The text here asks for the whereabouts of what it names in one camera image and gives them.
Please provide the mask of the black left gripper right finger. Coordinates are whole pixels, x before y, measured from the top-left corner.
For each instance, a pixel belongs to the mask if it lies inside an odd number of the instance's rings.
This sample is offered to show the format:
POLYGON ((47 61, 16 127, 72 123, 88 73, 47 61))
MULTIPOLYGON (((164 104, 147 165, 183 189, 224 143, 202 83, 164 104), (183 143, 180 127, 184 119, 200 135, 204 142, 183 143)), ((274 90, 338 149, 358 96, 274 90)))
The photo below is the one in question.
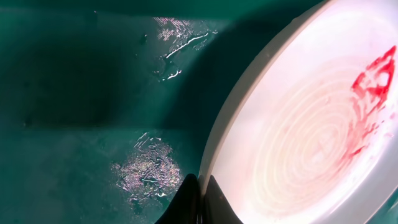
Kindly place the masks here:
POLYGON ((243 224, 211 175, 203 198, 204 224, 243 224))

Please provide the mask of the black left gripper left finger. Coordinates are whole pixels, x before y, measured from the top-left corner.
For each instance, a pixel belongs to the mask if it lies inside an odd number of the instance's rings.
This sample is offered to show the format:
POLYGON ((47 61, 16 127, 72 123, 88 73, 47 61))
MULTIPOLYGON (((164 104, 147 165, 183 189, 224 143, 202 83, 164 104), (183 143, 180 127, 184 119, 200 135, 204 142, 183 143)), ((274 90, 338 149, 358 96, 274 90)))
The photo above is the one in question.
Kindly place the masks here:
POLYGON ((199 184, 194 174, 188 174, 163 215, 155 224, 197 224, 199 184))

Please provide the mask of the light blue plate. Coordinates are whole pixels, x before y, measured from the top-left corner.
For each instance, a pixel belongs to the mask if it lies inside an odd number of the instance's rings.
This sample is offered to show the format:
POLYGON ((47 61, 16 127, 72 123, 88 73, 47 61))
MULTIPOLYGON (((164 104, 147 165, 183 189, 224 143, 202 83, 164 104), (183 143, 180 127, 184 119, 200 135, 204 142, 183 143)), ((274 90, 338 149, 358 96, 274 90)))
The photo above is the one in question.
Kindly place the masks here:
POLYGON ((201 160, 242 223, 367 223, 397 190, 397 0, 322 1, 254 58, 201 160))

